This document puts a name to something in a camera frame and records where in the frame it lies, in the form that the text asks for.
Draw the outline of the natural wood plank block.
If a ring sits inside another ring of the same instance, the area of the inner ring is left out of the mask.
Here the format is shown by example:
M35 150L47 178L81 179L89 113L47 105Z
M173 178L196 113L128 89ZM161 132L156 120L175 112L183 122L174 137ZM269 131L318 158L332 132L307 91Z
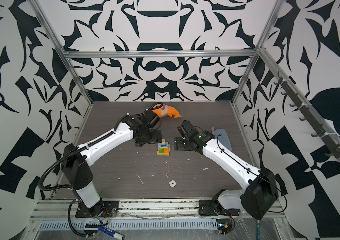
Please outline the natural wood plank block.
M157 155L158 156L169 156L170 152L169 153L159 153L159 152L157 152Z

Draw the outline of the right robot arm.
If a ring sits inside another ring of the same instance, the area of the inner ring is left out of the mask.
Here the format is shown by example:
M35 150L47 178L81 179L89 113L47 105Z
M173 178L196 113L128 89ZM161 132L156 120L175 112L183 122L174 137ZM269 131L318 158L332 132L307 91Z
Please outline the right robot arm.
M241 186L242 191L224 190L218 194L218 205L225 210L243 209L261 220L278 199L278 188L272 171L252 166L226 148L219 136L207 130L198 131L190 121L177 127L180 137L174 138L177 151L195 151L213 160Z

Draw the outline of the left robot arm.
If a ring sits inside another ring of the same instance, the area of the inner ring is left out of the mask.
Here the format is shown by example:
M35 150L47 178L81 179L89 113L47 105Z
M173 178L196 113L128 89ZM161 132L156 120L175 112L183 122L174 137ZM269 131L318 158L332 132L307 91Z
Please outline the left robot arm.
M155 128L160 120L161 118L152 110L146 110L138 115L125 115L105 134L77 147L70 145L69 151L42 174L38 183L39 189L42 191L70 189L88 210L99 212L103 207L103 201L94 185L91 166L105 154L130 140L134 140L137 147L160 143L162 133ZM69 183L45 186L46 177L57 166L61 168Z

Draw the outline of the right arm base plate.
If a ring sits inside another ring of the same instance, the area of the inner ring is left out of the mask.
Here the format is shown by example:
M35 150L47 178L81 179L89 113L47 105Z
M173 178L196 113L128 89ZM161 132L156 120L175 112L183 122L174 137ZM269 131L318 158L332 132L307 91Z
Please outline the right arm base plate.
M224 215L224 210L217 200L199 200L198 214L202 217Z

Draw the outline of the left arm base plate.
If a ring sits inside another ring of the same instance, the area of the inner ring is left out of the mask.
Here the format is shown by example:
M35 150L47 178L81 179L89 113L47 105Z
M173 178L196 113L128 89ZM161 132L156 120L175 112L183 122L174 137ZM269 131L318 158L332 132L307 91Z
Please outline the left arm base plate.
M92 208L88 208L83 201L79 202L77 211L75 214L76 218L91 218L98 216L100 218L110 217L112 214L118 212L119 201L103 201L101 204L98 202Z

